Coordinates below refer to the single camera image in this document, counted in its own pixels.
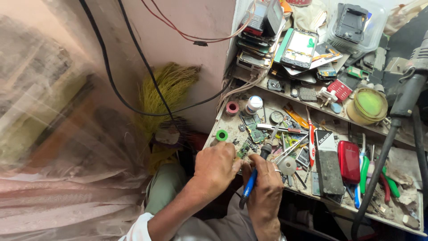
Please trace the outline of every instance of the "white plastic container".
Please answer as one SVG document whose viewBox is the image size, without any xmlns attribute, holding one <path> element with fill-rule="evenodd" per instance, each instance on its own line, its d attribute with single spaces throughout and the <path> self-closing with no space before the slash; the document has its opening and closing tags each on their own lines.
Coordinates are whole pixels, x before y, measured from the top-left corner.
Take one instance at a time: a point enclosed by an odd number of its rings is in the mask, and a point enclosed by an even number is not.
<svg viewBox="0 0 428 241">
<path fill-rule="evenodd" d="M 245 111 L 250 115 L 257 114 L 261 108 L 263 108 L 263 100 L 257 95 L 251 96 L 245 105 Z"/>
<path fill-rule="evenodd" d="M 340 2 L 344 4 L 350 3 L 359 5 L 360 7 L 368 10 L 369 14 L 371 13 L 372 16 L 368 20 L 367 27 L 364 30 L 364 39 L 359 44 L 352 43 L 336 36 L 336 20 L 338 18 L 336 5 L 336 9 L 327 29 L 327 43 L 331 44 L 341 53 L 346 54 L 359 54 L 361 52 L 368 53 L 377 49 L 386 24 L 386 20 L 388 19 L 388 13 L 386 12 L 385 8 L 379 3 L 369 0 L 357 2 L 341 0 Z"/>
</svg>

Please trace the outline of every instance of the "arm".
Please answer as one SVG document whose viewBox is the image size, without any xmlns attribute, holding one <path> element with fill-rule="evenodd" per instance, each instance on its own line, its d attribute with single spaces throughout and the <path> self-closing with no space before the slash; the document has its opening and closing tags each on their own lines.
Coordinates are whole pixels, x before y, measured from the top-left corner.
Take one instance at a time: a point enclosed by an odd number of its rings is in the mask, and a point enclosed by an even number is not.
<svg viewBox="0 0 428 241">
<path fill-rule="evenodd" d="M 226 142 L 200 151 L 194 176 L 177 197 L 148 222 L 150 238 L 153 241 L 172 239 L 189 217 L 224 192 L 241 168 L 242 160 L 235 156 L 235 146 Z"/>
<path fill-rule="evenodd" d="M 284 189 L 281 174 L 275 171 L 278 169 L 275 163 L 267 162 L 258 154 L 252 154 L 249 158 L 253 161 L 252 165 L 256 166 L 258 175 L 247 202 L 248 214 L 258 240 L 277 241 L 281 237 L 278 211 Z M 244 186 L 250 176 L 251 166 L 244 162 Z"/>
</svg>

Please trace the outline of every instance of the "red phone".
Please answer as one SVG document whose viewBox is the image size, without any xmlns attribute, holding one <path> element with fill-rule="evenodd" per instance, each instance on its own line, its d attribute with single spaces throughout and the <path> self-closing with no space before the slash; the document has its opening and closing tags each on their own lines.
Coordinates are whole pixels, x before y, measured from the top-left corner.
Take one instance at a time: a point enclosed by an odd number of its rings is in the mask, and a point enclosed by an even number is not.
<svg viewBox="0 0 428 241">
<path fill-rule="evenodd" d="M 352 142 L 339 141 L 337 146 L 339 155 L 340 174 L 344 182 L 349 184 L 360 183 L 360 149 Z"/>
</svg>

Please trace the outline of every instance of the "green solder spool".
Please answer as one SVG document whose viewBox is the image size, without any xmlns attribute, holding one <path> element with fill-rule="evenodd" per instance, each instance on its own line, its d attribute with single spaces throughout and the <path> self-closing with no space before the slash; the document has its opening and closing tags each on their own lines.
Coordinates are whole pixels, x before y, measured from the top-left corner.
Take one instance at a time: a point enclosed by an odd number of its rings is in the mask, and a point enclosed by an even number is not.
<svg viewBox="0 0 428 241">
<path fill-rule="evenodd" d="M 217 134 L 215 135 L 215 137 L 216 137 L 216 139 L 219 142 L 223 142 L 223 141 L 225 141 L 227 139 L 227 131 L 225 131 L 225 130 L 218 130 Z"/>
</svg>

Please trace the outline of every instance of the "red solder spool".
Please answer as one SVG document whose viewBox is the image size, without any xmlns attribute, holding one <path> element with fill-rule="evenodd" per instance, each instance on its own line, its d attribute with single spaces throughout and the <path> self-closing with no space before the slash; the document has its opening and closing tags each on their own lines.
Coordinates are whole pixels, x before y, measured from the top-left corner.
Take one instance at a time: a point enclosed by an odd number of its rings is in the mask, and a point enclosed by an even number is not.
<svg viewBox="0 0 428 241">
<path fill-rule="evenodd" d="M 229 101 L 226 104 L 226 114 L 228 116 L 235 116 L 239 111 L 239 104 L 235 101 Z"/>
</svg>

